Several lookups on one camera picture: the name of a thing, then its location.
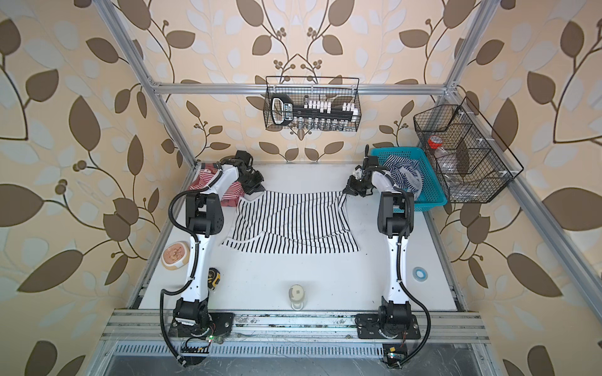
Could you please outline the black white striped tank top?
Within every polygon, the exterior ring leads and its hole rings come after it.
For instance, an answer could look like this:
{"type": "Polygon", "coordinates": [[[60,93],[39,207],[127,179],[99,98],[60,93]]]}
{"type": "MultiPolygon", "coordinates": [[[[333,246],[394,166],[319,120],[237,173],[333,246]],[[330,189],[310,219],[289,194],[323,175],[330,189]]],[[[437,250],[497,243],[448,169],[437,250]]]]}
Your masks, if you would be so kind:
{"type": "Polygon", "coordinates": [[[266,191],[238,203],[223,246],[253,254],[324,255],[359,251],[346,216],[346,194],[266,191]]]}

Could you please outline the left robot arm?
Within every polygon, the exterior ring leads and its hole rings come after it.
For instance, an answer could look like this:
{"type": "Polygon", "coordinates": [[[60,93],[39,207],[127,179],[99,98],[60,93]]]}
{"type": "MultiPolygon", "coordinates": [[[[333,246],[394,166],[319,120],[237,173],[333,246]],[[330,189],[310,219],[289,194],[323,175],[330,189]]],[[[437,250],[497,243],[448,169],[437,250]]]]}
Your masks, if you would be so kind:
{"type": "Polygon", "coordinates": [[[175,291],[162,289],[159,296],[161,309],[164,308],[166,296],[176,296],[173,321],[198,329],[201,333],[213,328],[208,309],[207,259],[210,242],[225,224],[221,201],[234,183],[240,183],[245,194],[263,190],[263,176],[254,169],[253,157],[246,151],[239,150],[232,158],[226,158],[214,166],[216,174],[207,183],[178,193],[170,202],[169,221],[189,236],[190,258],[183,287],[175,291]]]}

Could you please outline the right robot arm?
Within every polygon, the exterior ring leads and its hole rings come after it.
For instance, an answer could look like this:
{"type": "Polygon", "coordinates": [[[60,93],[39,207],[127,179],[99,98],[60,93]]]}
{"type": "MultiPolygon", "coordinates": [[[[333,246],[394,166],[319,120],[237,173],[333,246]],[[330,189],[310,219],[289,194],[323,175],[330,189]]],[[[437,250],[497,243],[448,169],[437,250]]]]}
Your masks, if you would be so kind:
{"type": "Polygon", "coordinates": [[[425,309],[405,286],[406,254],[414,230],[415,199],[412,192],[396,183],[391,171],[365,147],[365,156],[349,177],[343,192],[355,197],[380,193],[376,226],[387,240],[389,272],[373,332],[382,338],[403,338],[418,325],[413,323],[412,305],[425,309]]]}

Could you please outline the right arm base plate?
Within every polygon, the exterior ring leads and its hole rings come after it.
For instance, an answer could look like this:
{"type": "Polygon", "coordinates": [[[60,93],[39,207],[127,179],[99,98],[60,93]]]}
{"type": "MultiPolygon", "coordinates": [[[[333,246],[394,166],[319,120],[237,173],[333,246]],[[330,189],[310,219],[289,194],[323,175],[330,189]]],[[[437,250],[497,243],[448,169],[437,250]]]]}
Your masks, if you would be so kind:
{"type": "Polygon", "coordinates": [[[381,324],[377,314],[361,313],[354,317],[360,339],[418,340],[422,338],[416,315],[411,324],[381,324]]]}

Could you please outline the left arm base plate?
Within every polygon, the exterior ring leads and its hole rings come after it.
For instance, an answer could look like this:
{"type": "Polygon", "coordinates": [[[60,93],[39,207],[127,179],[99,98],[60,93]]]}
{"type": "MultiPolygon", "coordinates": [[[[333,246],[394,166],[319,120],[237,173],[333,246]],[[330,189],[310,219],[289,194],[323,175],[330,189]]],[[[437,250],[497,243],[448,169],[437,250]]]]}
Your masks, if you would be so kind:
{"type": "Polygon", "coordinates": [[[207,338],[224,337],[231,333],[235,315],[233,313],[202,313],[198,320],[176,318],[169,326],[169,337],[207,338]]]}

